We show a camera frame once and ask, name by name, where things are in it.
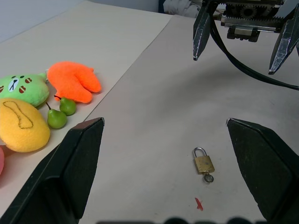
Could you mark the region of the white cloth bundle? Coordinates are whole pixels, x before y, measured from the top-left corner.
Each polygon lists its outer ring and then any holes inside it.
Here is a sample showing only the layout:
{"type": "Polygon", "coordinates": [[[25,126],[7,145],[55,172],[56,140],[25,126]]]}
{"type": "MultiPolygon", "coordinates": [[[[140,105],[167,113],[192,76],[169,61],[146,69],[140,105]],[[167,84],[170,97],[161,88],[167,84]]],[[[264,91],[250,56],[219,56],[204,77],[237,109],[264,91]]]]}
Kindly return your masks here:
{"type": "Polygon", "coordinates": [[[196,18],[201,5],[202,0],[165,0],[163,10],[170,15],[196,18]]]}

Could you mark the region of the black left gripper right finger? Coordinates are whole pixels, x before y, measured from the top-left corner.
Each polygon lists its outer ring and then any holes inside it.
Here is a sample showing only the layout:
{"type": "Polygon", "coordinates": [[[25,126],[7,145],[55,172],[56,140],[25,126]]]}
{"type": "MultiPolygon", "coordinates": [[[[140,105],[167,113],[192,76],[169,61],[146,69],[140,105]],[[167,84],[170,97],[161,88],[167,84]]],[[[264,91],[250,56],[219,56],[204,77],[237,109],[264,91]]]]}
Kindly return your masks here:
{"type": "Polygon", "coordinates": [[[269,224],[299,224],[299,155],[273,130],[229,118],[237,163],[269,224]]]}

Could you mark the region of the green plush toy with face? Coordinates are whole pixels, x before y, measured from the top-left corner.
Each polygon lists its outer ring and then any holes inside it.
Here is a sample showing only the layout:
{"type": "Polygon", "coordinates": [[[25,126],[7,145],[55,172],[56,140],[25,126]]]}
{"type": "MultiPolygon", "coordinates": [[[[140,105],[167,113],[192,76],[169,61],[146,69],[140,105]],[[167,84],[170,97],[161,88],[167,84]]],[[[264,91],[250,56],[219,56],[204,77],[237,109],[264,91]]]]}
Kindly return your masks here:
{"type": "Polygon", "coordinates": [[[47,100],[49,94],[46,73],[0,78],[0,98],[14,98],[38,107],[47,100]]]}

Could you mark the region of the brass padlock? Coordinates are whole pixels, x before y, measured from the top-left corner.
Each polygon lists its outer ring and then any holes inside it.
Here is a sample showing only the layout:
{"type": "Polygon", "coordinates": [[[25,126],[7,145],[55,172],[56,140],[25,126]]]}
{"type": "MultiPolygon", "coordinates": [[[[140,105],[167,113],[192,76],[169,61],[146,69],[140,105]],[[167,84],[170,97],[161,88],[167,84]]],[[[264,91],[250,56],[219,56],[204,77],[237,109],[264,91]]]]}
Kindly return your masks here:
{"type": "Polygon", "coordinates": [[[213,163],[206,151],[201,147],[193,150],[195,167],[199,174],[209,174],[215,171],[213,163]]]}

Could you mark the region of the orange plush toy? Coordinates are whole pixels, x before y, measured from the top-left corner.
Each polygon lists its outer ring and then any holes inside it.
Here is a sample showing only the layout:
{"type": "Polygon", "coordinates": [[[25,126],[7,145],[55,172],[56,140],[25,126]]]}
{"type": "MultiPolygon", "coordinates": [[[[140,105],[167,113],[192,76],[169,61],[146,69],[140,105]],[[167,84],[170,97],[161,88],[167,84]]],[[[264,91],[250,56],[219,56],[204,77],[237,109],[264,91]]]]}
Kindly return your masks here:
{"type": "Polygon", "coordinates": [[[101,83],[94,68],[84,64],[62,61],[53,64],[47,72],[49,83],[55,88],[56,96],[88,104],[93,93],[101,92],[101,83]]]}

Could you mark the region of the yellow plush toy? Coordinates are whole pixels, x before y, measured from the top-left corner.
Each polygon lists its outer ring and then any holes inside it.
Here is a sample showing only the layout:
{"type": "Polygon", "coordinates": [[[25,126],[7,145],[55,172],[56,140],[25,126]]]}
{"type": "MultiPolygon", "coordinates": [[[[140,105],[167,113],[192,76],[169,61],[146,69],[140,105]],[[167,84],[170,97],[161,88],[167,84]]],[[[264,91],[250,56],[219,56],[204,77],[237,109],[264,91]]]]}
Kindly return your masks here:
{"type": "Polygon", "coordinates": [[[12,151],[33,152],[48,143],[50,129],[42,114],[31,104],[14,98],[2,98],[0,139],[12,151]]]}

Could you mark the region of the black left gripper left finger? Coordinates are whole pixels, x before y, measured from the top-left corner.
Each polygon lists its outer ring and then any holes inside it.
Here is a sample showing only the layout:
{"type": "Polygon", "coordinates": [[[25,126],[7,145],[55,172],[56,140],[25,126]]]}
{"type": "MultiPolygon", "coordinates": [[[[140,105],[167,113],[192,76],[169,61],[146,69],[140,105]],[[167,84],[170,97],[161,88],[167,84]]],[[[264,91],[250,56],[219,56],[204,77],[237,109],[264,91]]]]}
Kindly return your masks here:
{"type": "Polygon", "coordinates": [[[78,224],[97,170],[103,118],[71,128],[37,165],[0,224],[78,224]]]}

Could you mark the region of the pink plush toy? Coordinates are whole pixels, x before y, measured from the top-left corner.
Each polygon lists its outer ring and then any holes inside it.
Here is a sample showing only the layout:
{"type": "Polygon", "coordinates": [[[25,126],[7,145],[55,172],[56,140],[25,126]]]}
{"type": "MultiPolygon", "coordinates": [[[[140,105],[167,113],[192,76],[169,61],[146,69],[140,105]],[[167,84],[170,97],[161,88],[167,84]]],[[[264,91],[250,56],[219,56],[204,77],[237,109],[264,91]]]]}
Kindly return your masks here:
{"type": "Polygon", "coordinates": [[[3,151],[2,147],[0,147],[0,175],[4,168],[4,161],[5,161],[4,151],[3,151]]]}

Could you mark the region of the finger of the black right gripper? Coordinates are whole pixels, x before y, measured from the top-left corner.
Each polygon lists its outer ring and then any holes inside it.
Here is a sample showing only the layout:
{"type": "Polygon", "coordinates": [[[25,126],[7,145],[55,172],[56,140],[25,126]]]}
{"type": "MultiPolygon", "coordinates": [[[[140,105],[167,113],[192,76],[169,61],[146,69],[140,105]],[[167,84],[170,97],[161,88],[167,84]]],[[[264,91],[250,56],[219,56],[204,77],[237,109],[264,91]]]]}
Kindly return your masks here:
{"type": "Polygon", "coordinates": [[[293,49],[298,46],[299,3],[288,15],[290,15],[291,18],[284,23],[272,52],[269,75],[276,73],[292,53],[293,49]]]}
{"type": "Polygon", "coordinates": [[[193,25],[193,60],[197,61],[210,36],[211,18],[218,6],[216,0],[203,0],[193,25]]]}

